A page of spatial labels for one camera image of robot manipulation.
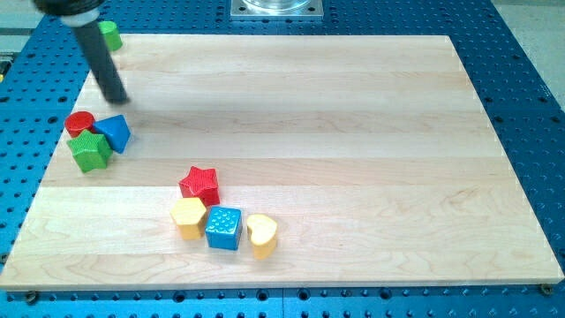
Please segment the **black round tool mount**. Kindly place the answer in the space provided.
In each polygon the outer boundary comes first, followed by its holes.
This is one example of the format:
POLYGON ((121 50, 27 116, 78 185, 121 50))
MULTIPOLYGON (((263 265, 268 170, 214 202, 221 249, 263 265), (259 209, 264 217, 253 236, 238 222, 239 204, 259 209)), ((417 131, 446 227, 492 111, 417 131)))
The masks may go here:
POLYGON ((105 0, 33 0, 35 7, 48 15, 72 16, 101 6, 105 0))

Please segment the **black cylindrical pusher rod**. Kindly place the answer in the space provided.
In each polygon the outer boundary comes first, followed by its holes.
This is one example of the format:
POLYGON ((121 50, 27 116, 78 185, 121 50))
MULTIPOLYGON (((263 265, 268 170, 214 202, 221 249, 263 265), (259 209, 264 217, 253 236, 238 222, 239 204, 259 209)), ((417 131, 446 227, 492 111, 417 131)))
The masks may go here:
POLYGON ((112 104, 124 104, 128 96, 99 27, 99 15, 94 8, 60 19, 72 29, 104 99, 112 104))

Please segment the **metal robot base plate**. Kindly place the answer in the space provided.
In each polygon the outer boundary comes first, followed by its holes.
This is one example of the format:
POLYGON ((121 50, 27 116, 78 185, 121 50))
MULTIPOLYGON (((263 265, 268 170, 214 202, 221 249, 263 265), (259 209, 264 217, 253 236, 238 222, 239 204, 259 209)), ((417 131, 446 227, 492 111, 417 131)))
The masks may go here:
POLYGON ((321 19, 322 0, 231 0, 230 18, 251 19, 321 19))

